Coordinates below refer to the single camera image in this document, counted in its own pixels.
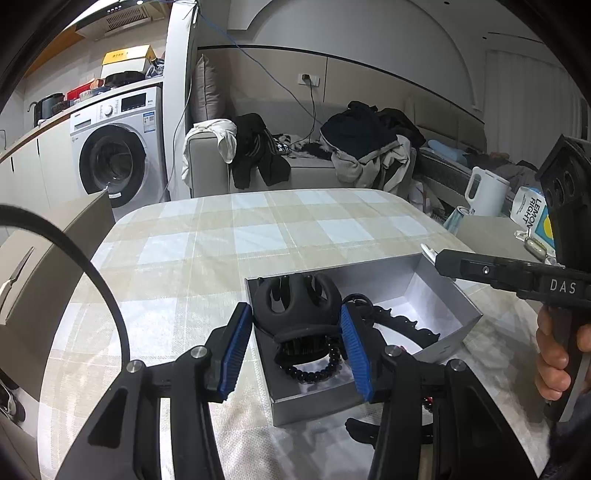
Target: white cabinet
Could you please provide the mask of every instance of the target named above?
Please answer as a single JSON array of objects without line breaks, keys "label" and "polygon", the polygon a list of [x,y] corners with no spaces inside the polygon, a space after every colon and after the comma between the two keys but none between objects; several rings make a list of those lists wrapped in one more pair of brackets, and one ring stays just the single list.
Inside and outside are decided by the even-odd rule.
[{"label": "white cabinet", "polygon": [[49,207],[55,208],[63,202],[82,196],[72,154],[70,122],[51,127],[37,139]]},{"label": "white cabinet", "polygon": [[8,157],[0,163],[0,203],[15,205],[17,203],[13,193],[14,176],[12,174],[12,160]]},{"label": "white cabinet", "polygon": [[15,204],[39,215],[49,211],[49,200],[41,171],[37,139],[24,144],[12,154],[12,194]]},{"label": "white cabinet", "polygon": [[[0,163],[0,203],[18,205],[14,195],[14,175],[10,157]],[[13,231],[14,228],[0,227],[0,244],[3,244]]]}]

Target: cardboard box lid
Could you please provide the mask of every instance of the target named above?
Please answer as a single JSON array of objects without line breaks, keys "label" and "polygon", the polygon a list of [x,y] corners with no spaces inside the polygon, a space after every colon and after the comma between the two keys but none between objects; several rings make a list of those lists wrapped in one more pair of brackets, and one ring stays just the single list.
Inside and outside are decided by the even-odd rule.
[{"label": "cardboard box lid", "polygon": [[123,48],[122,50],[110,51],[105,55],[103,65],[109,65],[111,63],[117,63],[119,61],[143,59],[146,58],[149,61],[156,59],[156,54],[152,49],[152,45],[140,45],[138,47]]}]

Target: kitchen countertop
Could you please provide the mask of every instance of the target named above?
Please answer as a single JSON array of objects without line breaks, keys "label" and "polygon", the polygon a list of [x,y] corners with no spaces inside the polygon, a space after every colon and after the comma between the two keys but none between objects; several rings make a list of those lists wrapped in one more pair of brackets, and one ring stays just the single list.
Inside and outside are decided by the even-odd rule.
[{"label": "kitchen countertop", "polygon": [[164,76],[155,77],[152,79],[145,79],[141,82],[131,83],[130,85],[125,85],[123,87],[114,88],[109,90],[108,92],[101,93],[100,95],[94,96],[85,100],[84,102],[80,102],[77,105],[73,105],[63,112],[58,113],[57,115],[52,116],[50,119],[43,122],[41,125],[33,128],[32,130],[28,131],[25,135],[15,141],[12,145],[10,145],[6,150],[0,152],[0,163],[6,160],[10,155],[12,155],[16,150],[22,147],[25,143],[32,140],[33,138],[39,136],[45,130],[50,129],[54,125],[57,125],[61,122],[64,122],[70,118],[70,116],[77,112],[78,110],[85,108],[87,106],[93,105],[94,103],[101,102],[106,100],[107,98],[114,97],[116,95],[120,95],[125,92],[132,92],[133,90],[140,90],[142,88],[151,87],[154,85],[159,85],[164,81]]}]

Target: checkered tablecloth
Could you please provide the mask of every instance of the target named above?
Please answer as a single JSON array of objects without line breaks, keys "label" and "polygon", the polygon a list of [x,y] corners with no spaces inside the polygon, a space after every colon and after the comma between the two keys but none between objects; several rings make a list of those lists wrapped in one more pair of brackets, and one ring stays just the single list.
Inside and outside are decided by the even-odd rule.
[{"label": "checkered tablecloth", "polygon": [[[398,197],[336,189],[241,193],[152,205],[121,219],[93,258],[119,302],[131,357],[176,359],[225,325],[245,278],[420,252],[427,243],[467,249]],[[543,402],[535,391],[535,313],[514,295],[464,283],[484,313],[456,356],[484,383],[535,470],[548,456]],[[83,277],[47,362],[38,420],[41,473],[53,479],[68,448],[120,368],[119,340],[99,293]],[[163,478],[173,478],[168,403],[163,402]],[[348,417],[379,423],[362,405],[284,428],[272,426],[251,339],[236,391],[212,406],[228,479],[366,478],[373,449],[351,440]]]}]

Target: washing machine control panel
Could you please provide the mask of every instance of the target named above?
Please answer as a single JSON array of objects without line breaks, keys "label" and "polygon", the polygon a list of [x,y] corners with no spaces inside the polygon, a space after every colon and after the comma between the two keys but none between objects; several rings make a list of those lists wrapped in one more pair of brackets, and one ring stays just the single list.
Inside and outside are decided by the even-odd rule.
[{"label": "washing machine control panel", "polygon": [[149,87],[126,92],[73,113],[70,117],[70,133],[75,134],[87,127],[107,120],[113,121],[117,117],[129,115],[131,112],[154,109],[156,107],[158,88]]}]

